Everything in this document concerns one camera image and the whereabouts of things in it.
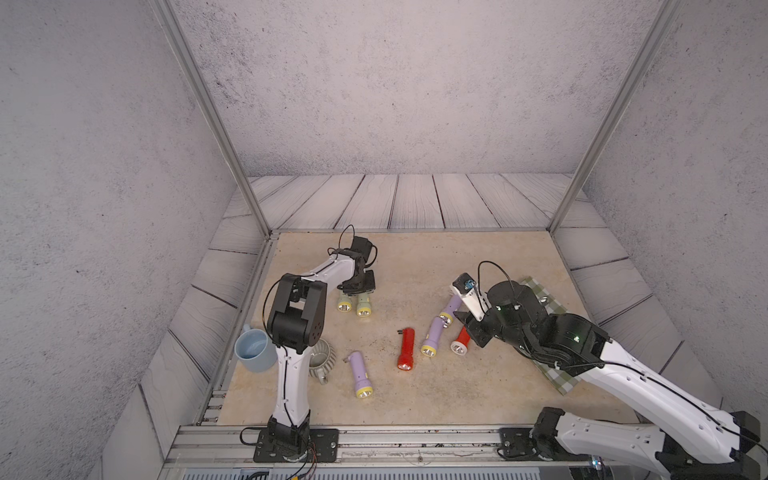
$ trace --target gray wall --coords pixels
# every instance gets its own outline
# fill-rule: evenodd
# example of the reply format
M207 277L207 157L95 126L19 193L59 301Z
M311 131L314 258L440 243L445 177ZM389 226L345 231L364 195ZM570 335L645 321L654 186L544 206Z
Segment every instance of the gray wall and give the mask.
M173 0L249 175L572 172L659 0Z
M145 0L0 4L0 477L84 478L234 184Z
M586 191L726 395L768 425L768 3L689 2Z

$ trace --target flashlight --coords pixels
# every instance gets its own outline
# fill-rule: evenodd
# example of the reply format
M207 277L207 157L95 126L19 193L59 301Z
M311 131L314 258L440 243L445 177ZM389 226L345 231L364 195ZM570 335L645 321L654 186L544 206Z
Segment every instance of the flashlight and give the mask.
M464 356L469 350L469 333L467 333L467 327L462 327L462 332L459 333L458 338L451 343L451 350L456 355Z
M371 297L368 293L360 293L357 296L357 316L369 316L371 314Z
M398 330L402 334L402 347L400 347L400 358L397 359L397 368L401 370L410 370L413 368L413 340L415 332L412 328Z
M440 336L442 335L442 329L448 328L453 322L453 313L458 310L462 305L462 298L458 295L451 297L448 305L442 309L440 315L436 316L432 320L432 325L429 326L429 333L424 339L422 344L422 353L426 356L437 355L437 345L440 342Z
M364 399L367 396L371 396L373 385L368 380L368 372L366 371L366 364L362 360L362 353L355 350L344 361L352 366L352 376L355 377L355 395L357 395L357 398Z
M342 290L339 290L339 302L336 304L336 308L340 312L349 312L352 309L352 298Z

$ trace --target green checkered towel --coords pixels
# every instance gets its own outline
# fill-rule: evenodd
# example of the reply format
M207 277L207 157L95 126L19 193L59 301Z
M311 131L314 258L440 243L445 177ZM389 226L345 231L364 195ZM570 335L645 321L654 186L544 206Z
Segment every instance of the green checkered towel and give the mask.
M549 302L546 305L547 312L548 313L568 313L568 309L565 308L565 306L558 302L548 291L544 288L543 285L541 285L536 279L534 279L532 276L527 276L520 282L521 285L529 286L531 290L533 290L533 293L536 294L536 297L541 299L542 297L546 296L549 298ZM564 372L563 370L556 370L551 368L550 366L545 365L544 363L537 362L536 360L531 360L536 367L541 370L541 373L544 374L547 379L552 382L552 385L560 392L562 395L565 395L566 393L570 392L577 383L580 382L578 378L575 378L571 376L570 374Z

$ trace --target blue mug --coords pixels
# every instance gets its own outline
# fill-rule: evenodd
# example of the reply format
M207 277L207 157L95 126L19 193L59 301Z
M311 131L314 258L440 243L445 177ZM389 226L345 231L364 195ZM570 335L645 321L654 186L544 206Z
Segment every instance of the blue mug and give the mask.
M277 349L266 332L243 325L243 333L235 342L235 355L251 372L266 372L277 362Z

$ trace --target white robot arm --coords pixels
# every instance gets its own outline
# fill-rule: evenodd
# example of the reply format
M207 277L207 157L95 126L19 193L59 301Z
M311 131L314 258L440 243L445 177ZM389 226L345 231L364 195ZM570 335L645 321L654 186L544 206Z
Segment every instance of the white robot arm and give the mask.
M308 273L286 273L277 292L266 332L277 348L277 402L259 442L270 452L295 459L306 454L310 440L310 404L306 389L310 353L323 333L328 288L347 295L372 292L376 280L368 258L376 248L355 236L350 248L339 248Z
M760 423L750 414L702 402L584 317L548 314L526 286L509 280L484 293L463 273L452 289L469 309L456 318L480 347L501 339L528 358L600 386L654 423L619 425L547 407L531 430L538 455L597 455L665 478L759 479L759 465L746 456L760 440Z

